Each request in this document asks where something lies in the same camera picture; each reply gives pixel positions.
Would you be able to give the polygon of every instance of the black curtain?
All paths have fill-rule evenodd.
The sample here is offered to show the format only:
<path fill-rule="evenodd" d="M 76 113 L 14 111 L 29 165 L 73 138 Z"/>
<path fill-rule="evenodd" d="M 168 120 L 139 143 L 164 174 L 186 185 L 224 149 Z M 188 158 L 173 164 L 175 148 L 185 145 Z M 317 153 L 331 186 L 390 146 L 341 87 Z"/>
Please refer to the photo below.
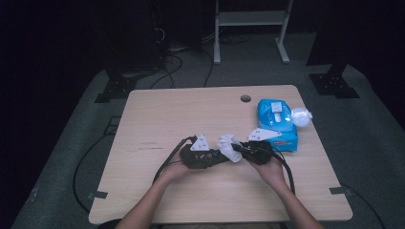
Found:
<path fill-rule="evenodd" d="M 404 128 L 404 25 L 405 1 L 330 0 L 308 65 L 344 59 L 368 78 L 375 93 Z"/>
<path fill-rule="evenodd" d="M 81 1 L 1 1 L 0 228 L 10 228 L 101 70 Z"/>

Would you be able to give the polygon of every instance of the cable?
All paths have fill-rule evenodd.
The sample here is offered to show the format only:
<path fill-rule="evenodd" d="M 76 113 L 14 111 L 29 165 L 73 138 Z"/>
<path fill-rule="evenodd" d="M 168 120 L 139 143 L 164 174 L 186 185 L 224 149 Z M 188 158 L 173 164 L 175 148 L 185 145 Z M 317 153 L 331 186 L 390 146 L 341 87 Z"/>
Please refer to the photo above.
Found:
<path fill-rule="evenodd" d="M 212 70 L 214 69 L 214 61 L 212 60 L 211 55 L 210 55 L 207 51 L 203 51 L 203 52 L 205 52 L 205 53 L 208 55 L 209 60 L 210 60 L 210 62 L 211 62 L 211 68 L 209 69 L 208 76 L 206 77 L 205 82 L 203 83 L 203 86 L 202 86 L 203 88 L 205 88 L 205 87 L 206 87 L 206 83 L 208 82 L 209 76 L 211 76 Z"/>
<path fill-rule="evenodd" d="M 190 136 L 190 137 L 187 137 L 187 138 L 185 138 L 185 139 L 183 139 L 177 146 L 176 146 L 176 148 L 172 151 L 172 153 L 167 157 L 167 159 L 161 164 L 161 166 L 159 167 L 159 169 L 158 169 L 158 171 L 156 172 L 156 174 L 155 174 L 155 177 L 153 178 L 153 182 L 152 183 L 155 183 L 155 181 L 158 179 L 158 177 L 160 176 L 160 174 L 161 174 L 161 172 L 163 171 L 163 169 L 168 165 L 168 164 L 170 164 L 170 160 L 173 158 L 173 156 L 176 154 L 176 152 L 181 148 L 181 146 L 182 145 L 184 145 L 184 143 L 187 141 L 187 140 L 195 140 L 196 139 L 196 137 L 195 136 Z"/>
<path fill-rule="evenodd" d="M 164 30 L 161 29 L 161 28 L 155 28 L 155 31 L 161 31 L 161 39 L 160 39 L 160 41 L 163 41 L 164 37 L 166 36 L 166 33 L 164 32 Z"/>
<path fill-rule="evenodd" d="M 109 124 L 106 126 L 106 128 L 104 129 L 104 133 L 103 136 L 101 138 L 99 138 L 92 146 L 90 146 L 90 148 L 86 151 L 86 153 L 81 157 L 81 159 L 79 160 L 78 164 L 76 165 L 75 168 L 75 173 L 74 173 L 74 181 L 73 181 L 73 190 L 74 190 L 74 195 L 75 195 L 75 200 L 76 202 L 81 206 L 81 208 L 86 211 L 87 213 L 90 213 L 90 210 L 84 206 L 84 204 L 80 201 L 77 191 L 76 191 L 76 187 L 75 187 L 75 181 L 76 181 L 76 177 L 77 177 L 77 171 L 80 168 L 81 163 L 83 162 L 84 158 L 93 150 L 93 148 L 95 148 L 95 146 L 102 140 L 104 139 L 104 137 L 106 137 L 107 135 L 114 135 L 114 132 L 117 130 L 116 125 L 112 125 L 112 120 L 115 117 L 120 117 L 120 116 L 111 116 Z M 110 126 L 114 126 L 114 129 L 107 132 L 108 128 Z"/>
<path fill-rule="evenodd" d="M 280 156 L 283 158 L 283 160 L 286 160 L 285 158 L 284 158 L 284 155 L 281 153 L 281 151 L 279 151 L 277 148 L 275 148 L 275 147 L 272 147 L 273 148 L 273 150 L 275 150 L 275 151 L 277 151 L 277 153 L 279 153 L 280 154 Z"/>
<path fill-rule="evenodd" d="M 263 148 L 257 148 L 258 150 L 264 152 L 264 153 L 268 153 L 268 151 L 266 149 Z M 278 156 L 277 154 L 275 154 L 274 152 L 271 153 L 272 156 L 276 157 L 276 159 L 278 161 L 280 161 L 282 163 L 282 165 L 284 166 L 284 168 L 286 168 L 287 174 L 288 174 L 288 180 L 289 180 L 289 189 L 291 190 L 291 192 L 295 195 L 295 185 L 294 185 L 294 179 L 292 177 L 292 172 L 291 169 L 289 168 L 286 159 L 284 158 L 284 156 Z"/>
<path fill-rule="evenodd" d="M 179 65 L 173 72 L 167 73 L 167 74 L 165 74 L 164 76 L 161 76 L 159 79 L 157 79 L 157 80 L 150 86 L 149 89 L 153 89 L 153 87 L 154 87 L 157 83 L 159 83 L 159 81 L 161 81 L 163 78 L 165 78 L 165 77 L 167 77 L 167 76 L 170 76 L 170 78 L 172 79 L 172 86 L 174 86 L 174 80 L 173 80 L 171 74 L 172 74 L 172 73 L 175 73 L 177 70 L 179 70 L 179 69 L 181 68 L 181 66 L 182 66 L 182 60 L 181 60 L 178 56 L 175 56 L 175 55 L 168 55 L 168 56 L 175 57 L 175 58 L 177 58 L 178 60 L 180 60 L 180 65 Z"/>
<path fill-rule="evenodd" d="M 227 34 L 226 36 L 221 37 L 221 44 L 223 45 L 240 45 L 244 42 L 247 42 L 250 40 L 249 35 L 245 35 L 247 38 L 243 38 L 241 35 L 235 35 L 235 34 Z"/>
<path fill-rule="evenodd" d="M 169 74 L 170 81 L 172 81 L 172 86 L 171 86 L 170 88 L 176 88 L 176 86 L 175 86 L 175 80 L 173 79 L 172 74 L 171 74 L 169 71 L 167 71 L 166 65 L 164 65 L 163 69 L 164 69 L 164 71 L 165 71 L 166 73 Z"/>
<path fill-rule="evenodd" d="M 381 225 L 381 228 L 385 229 L 385 225 L 384 222 L 382 221 L 381 217 L 378 215 L 378 213 L 375 211 L 375 209 L 373 208 L 373 206 L 356 190 L 354 190 L 351 186 L 347 185 L 346 183 L 342 182 L 339 180 L 339 183 L 343 186 L 346 186 L 349 190 L 351 190 L 354 194 L 356 194 L 359 198 L 361 198 L 366 204 L 367 206 L 370 208 L 370 210 L 372 210 L 372 212 L 374 213 L 375 217 L 377 218 L 378 222 Z"/>
<path fill-rule="evenodd" d="M 172 161 L 172 162 L 168 163 L 168 165 L 169 165 L 169 164 L 175 164 L 175 163 L 179 163 L 179 162 L 182 162 L 182 160 L 176 160 L 176 161 Z"/>

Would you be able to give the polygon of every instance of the wet wipes package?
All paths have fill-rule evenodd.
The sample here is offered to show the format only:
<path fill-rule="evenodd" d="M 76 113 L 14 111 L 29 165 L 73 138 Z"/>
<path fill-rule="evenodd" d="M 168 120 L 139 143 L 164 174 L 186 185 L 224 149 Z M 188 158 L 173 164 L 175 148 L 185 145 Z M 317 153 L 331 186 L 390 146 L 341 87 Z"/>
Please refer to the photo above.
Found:
<path fill-rule="evenodd" d="M 279 99 L 262 99 L 257 107 L 259 124 L 262 129 L 280 132 L 281 135 L 268 139 L 279 151 L 297 151 L 297 128 L 292 122 L 291 109 Z"/>

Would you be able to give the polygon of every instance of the round hole in table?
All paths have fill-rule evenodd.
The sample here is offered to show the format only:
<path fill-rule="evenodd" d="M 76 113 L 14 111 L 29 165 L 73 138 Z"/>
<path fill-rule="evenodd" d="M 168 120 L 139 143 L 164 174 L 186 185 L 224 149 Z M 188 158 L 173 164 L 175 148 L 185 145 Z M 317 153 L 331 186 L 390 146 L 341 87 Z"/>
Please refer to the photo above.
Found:
<path fill-rule="evenodd" d="M 252 100 L 252 98 L 247 94 L 244 94 L 241 96 L 241 101 L 243 101 L 245 103 L 250 102 L 251 100 Z"/>

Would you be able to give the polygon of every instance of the black stand base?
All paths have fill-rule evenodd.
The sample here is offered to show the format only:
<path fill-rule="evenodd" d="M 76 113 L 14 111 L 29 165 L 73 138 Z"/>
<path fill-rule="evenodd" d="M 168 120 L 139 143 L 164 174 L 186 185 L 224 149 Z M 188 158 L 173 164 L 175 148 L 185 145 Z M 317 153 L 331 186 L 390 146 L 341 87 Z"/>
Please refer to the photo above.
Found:
<path fill-rule="evenodd" d="M 121 80 L 110 79 L 104 92 L 98 94 L 95 103 L 108 103 L 113 98 L 128 98 L 129 93 L 137 86 L 137 81 L 137 78 L 124 77 Z"/>
<path fill-rule="evenodd" d="M 334 95 L 336 98 L 359 98 L 360 96 L 349 87 L 342 76 L 331 76 L 328 73 L 311 73 L 310 80 L 320 95 Z"/>

